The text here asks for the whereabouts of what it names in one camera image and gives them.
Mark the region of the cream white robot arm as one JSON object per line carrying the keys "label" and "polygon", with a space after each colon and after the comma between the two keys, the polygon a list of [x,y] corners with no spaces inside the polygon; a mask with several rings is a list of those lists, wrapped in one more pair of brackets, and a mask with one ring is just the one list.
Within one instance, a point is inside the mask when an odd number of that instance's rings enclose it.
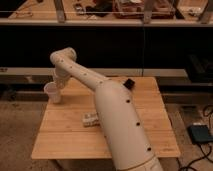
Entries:
{"label": "cream white robot arm", "polygon": [[53,52],[54,77],[59,87],[70,76],[94,92],[99,123],[117,171],[163,171],[145,133],[131,92],[122,84],[75,62],[74,49]]}

